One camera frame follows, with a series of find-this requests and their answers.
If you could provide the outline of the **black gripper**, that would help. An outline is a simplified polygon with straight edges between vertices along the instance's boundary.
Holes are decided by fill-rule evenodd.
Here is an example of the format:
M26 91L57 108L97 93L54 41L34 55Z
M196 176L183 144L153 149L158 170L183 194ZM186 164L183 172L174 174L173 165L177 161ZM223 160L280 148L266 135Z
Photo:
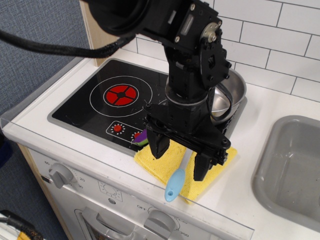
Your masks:
M159 159L168 150L170 140L196 152L193 179L203 181L210 165L223 165L231 142L211 121L207 103L143 106L147 140L152 155Z

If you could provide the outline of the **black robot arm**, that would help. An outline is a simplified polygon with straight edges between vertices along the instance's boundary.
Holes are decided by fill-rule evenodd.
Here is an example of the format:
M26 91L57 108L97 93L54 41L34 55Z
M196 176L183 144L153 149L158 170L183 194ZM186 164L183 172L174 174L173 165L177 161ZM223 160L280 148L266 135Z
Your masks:
M148 144L156 158L170 141L194 151L193 178L202 181L212 166L225 162L231 146L212 123L215 89L231 67L218 13L200 0L90 0L88 7L106 33L140 34L163 45L167 103L143 107Z

